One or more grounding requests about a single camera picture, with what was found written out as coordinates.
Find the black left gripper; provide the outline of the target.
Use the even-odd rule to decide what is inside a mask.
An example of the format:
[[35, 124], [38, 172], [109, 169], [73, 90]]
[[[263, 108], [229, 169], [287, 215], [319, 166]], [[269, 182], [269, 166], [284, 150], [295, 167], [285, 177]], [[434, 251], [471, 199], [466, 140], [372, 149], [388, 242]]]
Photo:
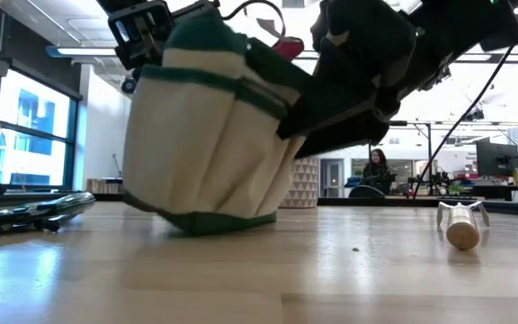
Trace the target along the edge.
[[219, 17], [219, 0], [196, 0], [171, 11], [165, 0], [96, 0], [108, 15], [115, 53], [126, 70], [161, 61], [174, 27], [203, 16]]

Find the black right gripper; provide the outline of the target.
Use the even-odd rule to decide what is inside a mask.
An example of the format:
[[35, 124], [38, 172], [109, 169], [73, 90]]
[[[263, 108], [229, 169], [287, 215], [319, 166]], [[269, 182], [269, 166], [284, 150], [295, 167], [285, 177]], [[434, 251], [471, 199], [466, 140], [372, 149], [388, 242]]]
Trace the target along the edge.
[[305, 137], [297, 158], [378, 144], [416, 45], [415, 26], [383, 0], [322, 0], [319, 9], [316, 67], [277, 130]]

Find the beige green-trimmed gardening bag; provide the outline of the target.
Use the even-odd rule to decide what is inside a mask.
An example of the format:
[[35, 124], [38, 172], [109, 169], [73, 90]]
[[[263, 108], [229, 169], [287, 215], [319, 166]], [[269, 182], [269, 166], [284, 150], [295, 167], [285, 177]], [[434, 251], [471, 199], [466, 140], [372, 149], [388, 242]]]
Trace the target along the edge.
[[193, 236], [274, 222], [304, 143], [277, 130], [309, 79], [219, 18], [178, 24], [132, 98], [125, 202]]

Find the wooden-handled hand rake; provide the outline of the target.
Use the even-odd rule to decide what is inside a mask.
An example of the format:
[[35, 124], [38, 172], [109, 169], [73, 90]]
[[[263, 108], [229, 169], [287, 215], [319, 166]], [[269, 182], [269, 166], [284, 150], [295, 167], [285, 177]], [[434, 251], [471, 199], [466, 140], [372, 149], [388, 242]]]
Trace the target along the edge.
[[473, 211], [479, 211], [483, 223], [487, 227], [490, 226], [488, 213], [482, 201], [476, 201], [469, 205], [464, 205], [461, 202], [457, 202], [455, 205], [445, 202], [438, 203], [437, 226], [441, 226], [443, 214], [446, 212], [448, 214], [446, 238], [458, 250], [469, 251], [475, 248], [480, 241], [478, 225]]

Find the ceiling fluorescent light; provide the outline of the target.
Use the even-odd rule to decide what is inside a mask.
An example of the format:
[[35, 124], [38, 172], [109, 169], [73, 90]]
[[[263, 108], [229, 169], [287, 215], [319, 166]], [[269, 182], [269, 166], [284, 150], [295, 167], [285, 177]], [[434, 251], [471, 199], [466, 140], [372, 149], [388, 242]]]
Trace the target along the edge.
[[114, 48], [48, 46], [46, 48], [46, 52], [52, 58], [74, 58], [74, 57], [114, 58], [116, 56]]

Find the person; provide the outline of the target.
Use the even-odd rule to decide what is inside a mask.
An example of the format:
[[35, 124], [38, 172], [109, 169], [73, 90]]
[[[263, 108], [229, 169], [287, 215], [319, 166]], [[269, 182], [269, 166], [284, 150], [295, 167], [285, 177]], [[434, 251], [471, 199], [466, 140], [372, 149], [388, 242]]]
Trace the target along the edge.
[[361, 184], [374, 187], [384, 194], [389, 194], [391, 184], [394, 181], [395, 176], [389, 171], [384, 152], [379, 148], [374, 149], [371, 152], [371, 160], [363, 169]]

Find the grey door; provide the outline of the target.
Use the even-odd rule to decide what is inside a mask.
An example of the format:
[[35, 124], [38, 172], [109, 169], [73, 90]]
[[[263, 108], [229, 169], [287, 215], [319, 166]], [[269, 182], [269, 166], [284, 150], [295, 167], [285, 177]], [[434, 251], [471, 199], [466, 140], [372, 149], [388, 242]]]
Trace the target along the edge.
[[344, 161], [342, 159], [321, 160], [321, 196], [342, 198], [344, 196]]

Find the black office chair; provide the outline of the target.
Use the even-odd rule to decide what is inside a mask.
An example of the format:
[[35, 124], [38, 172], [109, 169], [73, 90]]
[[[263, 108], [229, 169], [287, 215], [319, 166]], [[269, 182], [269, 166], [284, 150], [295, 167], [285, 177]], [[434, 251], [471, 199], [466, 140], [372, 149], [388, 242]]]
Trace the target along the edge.
[[384, 199], [385, 194], [376, 187], [362, 184], [355, 186], [351, 192], [349, 192], [349, 198]]

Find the black ceiling spotlight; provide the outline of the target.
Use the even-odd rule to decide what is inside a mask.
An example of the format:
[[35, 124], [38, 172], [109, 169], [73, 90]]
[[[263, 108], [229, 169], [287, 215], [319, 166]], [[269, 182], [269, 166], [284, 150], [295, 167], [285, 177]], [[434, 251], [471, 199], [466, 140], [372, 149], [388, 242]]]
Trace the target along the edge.
[[468, 113], [463, 113], [461, 115], [460, 121], [461, 122], [475, 122], [485, 119], [485, 114], [482, 109], [474, 108]]

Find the large framed window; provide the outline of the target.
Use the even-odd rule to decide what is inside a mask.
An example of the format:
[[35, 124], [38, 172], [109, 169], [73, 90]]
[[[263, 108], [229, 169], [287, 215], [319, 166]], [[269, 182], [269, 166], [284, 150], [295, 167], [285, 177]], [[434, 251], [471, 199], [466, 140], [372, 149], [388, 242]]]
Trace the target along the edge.
[[21, 72], [0, 76], [0, 183], [70, 188], [78, 101]]

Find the low wooden shelf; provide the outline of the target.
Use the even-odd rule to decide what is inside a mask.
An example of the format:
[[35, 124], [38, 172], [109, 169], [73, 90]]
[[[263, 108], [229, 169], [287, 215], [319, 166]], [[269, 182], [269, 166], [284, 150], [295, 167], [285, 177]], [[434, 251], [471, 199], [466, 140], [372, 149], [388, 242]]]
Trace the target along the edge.
[[122, 179], [119, 177], [87, 178], [86, 191], [92, 194], [121, 194]]

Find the black computer monitor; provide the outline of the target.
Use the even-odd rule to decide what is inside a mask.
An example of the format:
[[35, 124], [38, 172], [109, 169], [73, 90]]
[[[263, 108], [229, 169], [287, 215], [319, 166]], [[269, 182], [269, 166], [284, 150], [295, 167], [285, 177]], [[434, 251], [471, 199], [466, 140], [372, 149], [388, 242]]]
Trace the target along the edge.
[[479, 176], [512, 176], [518, 168], [518, 148], [488, 140], [476, 143]]

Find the black desk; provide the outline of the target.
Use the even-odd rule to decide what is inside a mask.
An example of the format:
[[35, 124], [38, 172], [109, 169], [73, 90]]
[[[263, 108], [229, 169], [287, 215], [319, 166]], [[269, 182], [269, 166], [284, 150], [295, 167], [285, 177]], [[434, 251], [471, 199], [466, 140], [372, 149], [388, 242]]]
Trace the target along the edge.
[[468, 188], [472, 196], [488, 199], [513, 200], [513, 194], [518, 192], [518, 185], [473, 185]]

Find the black metal rig frame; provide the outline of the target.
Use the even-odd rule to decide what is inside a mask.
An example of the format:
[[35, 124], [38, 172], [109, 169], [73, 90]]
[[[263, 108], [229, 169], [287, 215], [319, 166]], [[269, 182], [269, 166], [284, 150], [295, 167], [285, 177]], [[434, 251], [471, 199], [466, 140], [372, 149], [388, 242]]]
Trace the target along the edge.
[[425, 182], [430, 182], [433, 167], [432, 124], [428, 121], [394, 120], [389, 124], [385, 137], [368, 145], [369, 161], [380, 160], [380, 150], [387, 160], [391, 194], [410, 195], [416, 187], [416, 178], [426, 173]]

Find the black aluminium table frame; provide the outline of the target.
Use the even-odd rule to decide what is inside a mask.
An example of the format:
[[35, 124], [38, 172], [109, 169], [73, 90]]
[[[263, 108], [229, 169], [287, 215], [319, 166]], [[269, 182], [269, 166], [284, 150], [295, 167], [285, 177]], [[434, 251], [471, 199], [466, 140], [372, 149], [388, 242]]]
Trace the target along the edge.
[[[425, 199], [407, 199], [400, 197], [388, 198], [319, 198], [318, 206], [333, 207], [407, 207], [407, 208], [427, 208], [437, 207], [439, 203], [446, 204], [472, 204], [475, 200], [439, 199], [427, 197]], [[482, 201], [483, 206], [488, 212], [518, 215], [518, 202], [505, 201]]]

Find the grey overhead rail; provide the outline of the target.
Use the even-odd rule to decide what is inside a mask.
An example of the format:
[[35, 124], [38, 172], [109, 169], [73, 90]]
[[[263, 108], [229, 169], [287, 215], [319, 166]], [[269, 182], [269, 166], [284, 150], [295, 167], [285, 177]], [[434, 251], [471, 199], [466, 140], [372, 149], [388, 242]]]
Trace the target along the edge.
[[[467, 64], [467, 63], [488, 63], [495, 64], [499, 63], [503, 57], [503, 53], [467, 53], [459, 58], [455, 59], [456, 63]], [[308, 51], [306, 54], [301, 54], [297, 57], [297, 60], [317, 60], [318, 54], [315, 51]], [[507, 59], [506, 63], [518, 64], [518, 52], [512, 52]]]

